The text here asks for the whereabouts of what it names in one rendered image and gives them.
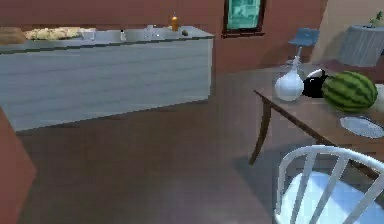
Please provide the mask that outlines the small green house plant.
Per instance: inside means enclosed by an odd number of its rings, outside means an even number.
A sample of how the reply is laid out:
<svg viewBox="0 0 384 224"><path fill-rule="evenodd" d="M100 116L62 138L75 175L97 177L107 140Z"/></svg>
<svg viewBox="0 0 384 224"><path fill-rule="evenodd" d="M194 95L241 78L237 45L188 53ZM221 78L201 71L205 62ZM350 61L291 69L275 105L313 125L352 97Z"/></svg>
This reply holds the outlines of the small green house plant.
<svg viewBox="0 0 384 224"><path fill-rule="evenodd" d="M379 11L374 18L369 20L369 27L375 28L378 26L379 22L383 19L383 12Z"/></svg>

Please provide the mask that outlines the pale blue plate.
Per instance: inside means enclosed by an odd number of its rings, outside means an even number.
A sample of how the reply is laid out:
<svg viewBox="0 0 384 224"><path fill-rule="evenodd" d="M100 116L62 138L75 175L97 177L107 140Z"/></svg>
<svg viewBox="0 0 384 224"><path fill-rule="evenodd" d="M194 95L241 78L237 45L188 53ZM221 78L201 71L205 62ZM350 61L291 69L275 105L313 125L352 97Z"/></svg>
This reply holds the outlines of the pale blue plate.
<svg viewBox="0 0 384 224"><path fill-rule="evenodd" d="M340 124L355 135L371 139L384 137L384 127L364 117L344 117Z"/></svg>

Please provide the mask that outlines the green striped watermelon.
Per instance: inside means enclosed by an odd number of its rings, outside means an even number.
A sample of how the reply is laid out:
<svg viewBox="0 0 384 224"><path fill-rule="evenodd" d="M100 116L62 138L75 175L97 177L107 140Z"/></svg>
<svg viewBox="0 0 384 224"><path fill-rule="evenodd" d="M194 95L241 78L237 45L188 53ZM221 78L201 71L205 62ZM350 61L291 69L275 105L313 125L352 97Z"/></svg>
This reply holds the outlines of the green striped watermelon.
<svg viewBox="0 0 384 224"><path fill-rule="evenodd" d="M375 84L367 76L353 71L329 76L322 84L321 91L330 106L347 113L368 110L378 97Z"/></svg>

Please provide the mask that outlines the white round vase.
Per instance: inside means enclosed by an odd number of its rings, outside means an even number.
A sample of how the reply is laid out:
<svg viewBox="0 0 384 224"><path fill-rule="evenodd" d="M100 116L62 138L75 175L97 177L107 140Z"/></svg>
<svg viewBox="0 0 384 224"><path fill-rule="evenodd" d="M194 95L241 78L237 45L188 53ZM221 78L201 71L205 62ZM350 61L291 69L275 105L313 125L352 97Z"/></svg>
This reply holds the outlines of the white round vase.
<svg viewBox="0 0 384 224"><path fill-rule="evenodd" d="M298 74L300 57L293 60L291 69L282 77L278 78L274 88L276 95L283 101L294 101L298 99L304 89L304 83Z"/></svg>

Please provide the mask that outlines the grey kitchen counter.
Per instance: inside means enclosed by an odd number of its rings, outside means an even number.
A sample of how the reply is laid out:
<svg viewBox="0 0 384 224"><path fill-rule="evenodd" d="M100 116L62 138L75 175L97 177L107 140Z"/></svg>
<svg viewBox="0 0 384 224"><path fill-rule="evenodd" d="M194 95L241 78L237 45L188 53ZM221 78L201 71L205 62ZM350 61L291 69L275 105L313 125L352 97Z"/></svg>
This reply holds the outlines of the grey kitchen counter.
<svg viewBox="0 0 384 224"><path fill-rule="evenodd" d="M0 46L0 108L17 131L205 100L212 34L95 30Z"/></svg>

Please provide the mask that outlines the pale yellow food heap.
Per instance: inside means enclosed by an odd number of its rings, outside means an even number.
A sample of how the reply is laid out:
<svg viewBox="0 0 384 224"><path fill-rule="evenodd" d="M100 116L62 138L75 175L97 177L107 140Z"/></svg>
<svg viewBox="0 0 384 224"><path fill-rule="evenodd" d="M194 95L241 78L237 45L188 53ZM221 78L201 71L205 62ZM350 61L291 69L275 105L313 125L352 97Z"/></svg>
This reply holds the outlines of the pale yellow food heap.
<svg viewBox="0 0 384 224"><path fill-rule="evenodd" d="M62 40L79 36L79 27L42 28L25 31L28 40Z"/></svg>

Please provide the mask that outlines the grey clothed round table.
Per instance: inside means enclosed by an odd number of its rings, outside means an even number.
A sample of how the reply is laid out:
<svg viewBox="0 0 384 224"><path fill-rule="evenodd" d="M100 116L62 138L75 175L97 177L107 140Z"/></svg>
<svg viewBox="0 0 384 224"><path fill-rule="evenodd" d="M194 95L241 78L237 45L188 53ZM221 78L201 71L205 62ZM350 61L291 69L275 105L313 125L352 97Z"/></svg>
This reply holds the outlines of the grey clothed round table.
<svg viewBox="0 0 384 224"><path fill-rule="evenodd" d="M352 25L344 34L338 61L355 67L375 67L384 51L384 26Z"/></svg>

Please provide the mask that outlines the brown wooden table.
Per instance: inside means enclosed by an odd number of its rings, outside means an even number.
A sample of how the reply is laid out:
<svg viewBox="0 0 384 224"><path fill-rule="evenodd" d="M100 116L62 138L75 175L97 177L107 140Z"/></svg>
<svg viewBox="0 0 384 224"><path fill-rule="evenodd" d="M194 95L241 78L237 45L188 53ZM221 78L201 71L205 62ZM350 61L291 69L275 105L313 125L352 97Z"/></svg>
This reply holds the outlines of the brown wooden table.
<svg viewBox="0 0 384 224"><path fill-rule="evenodd" d="M332 109L323 99L300 97L293 102L284 102L274 96L272 89L260 88L254 90L254 93L262 101L262 119L255 148L249 159L250 165L255 163L263 147L272 111L288 119L315 139L317 144L350 148L384 162L384 137L370 139L347 131L340 124L340 119L346 117L346 114Z"/></svg>

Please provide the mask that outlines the black and white pot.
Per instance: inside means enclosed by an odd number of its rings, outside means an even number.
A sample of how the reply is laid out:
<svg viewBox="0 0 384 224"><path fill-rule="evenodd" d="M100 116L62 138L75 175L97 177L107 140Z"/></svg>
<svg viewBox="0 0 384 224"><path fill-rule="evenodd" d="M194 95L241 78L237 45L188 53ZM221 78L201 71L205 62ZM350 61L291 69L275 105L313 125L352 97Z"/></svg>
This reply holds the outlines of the black and white pot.
<svg viewBox="0 0 384 224"><path fill-rule="evenodd" d="M302 94L310 98L322 98L322 85L328 78L328 75L323 69L317 69L307 75L303 81L304 89Z"/></svg>

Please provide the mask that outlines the brown bread loaf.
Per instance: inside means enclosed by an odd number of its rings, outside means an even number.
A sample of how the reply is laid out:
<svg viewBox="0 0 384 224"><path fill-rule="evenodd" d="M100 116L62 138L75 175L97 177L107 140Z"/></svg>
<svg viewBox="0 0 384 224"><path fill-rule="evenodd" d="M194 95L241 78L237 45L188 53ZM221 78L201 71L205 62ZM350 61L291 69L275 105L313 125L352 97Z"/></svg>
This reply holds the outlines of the brown bread loaf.
<svg viewBox="0 0 384 224"><path fill-rule="evenodd" d="M0 27L0 45L23 44L26 37L20 28Z"/></svg>

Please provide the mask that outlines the blue chair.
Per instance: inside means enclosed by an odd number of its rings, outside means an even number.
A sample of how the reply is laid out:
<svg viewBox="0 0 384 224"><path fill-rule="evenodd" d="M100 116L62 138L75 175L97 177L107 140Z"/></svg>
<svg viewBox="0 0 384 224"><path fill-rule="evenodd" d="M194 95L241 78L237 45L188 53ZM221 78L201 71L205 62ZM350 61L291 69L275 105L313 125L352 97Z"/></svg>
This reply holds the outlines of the blue chair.
<svg viewBox="0 0 384 224"><path fill-rule="evenodd" d="M314 46L319 38L320 31L312 28L299 28L293 39L288 43L297 48L296 55L301 56L303 47Z"/></svg>

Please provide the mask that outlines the white slatted chair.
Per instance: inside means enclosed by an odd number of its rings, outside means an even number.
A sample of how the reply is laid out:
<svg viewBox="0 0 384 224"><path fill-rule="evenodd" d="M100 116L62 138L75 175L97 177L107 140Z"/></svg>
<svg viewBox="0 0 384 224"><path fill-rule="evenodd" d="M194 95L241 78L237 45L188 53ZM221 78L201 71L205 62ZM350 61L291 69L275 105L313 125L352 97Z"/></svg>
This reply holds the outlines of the white slatted chair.
<svg viewBox="0 0 384 224"><path fill-rule="evenodd" d="M319 154L337 158L331 174L313 169ZM350 161L379 172L366 192L340 180ZM383 162L341 147L300 147L279 165L274 217L277 224L384 224L384 209L375 202L382 192Z"/></svg>

